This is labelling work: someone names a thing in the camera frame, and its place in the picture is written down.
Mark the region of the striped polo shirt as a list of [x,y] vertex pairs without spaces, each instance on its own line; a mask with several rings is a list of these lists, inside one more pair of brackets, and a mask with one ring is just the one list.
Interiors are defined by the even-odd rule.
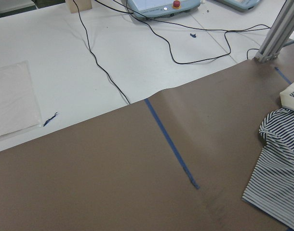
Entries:
[[294,230],[294,83],[280,98],[259,127],[266,145],[242,198]]

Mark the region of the teach pendant with red button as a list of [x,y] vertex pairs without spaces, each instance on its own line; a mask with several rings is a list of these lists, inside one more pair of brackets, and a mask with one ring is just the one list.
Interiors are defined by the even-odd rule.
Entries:
[[137,18],[173,17],[197,9],[200,0],[127,0],[126,6]]

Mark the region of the wooden block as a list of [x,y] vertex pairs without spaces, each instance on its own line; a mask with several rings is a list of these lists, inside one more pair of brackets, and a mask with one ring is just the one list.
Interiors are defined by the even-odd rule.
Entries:
[[91,0],[65,0],[65,3],[71,13],[92,9]]

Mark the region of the clear plastic bag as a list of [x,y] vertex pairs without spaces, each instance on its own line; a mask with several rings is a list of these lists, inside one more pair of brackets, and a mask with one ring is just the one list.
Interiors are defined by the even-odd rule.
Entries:
[[28,61],[0,67],[0,141],[42,127]]

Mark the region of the aluminium frame post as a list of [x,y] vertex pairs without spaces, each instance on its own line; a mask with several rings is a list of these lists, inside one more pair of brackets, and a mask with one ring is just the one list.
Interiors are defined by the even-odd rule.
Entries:
[[260,63],[276,59],[293,31],[294,0],[287,0],[254,59]]

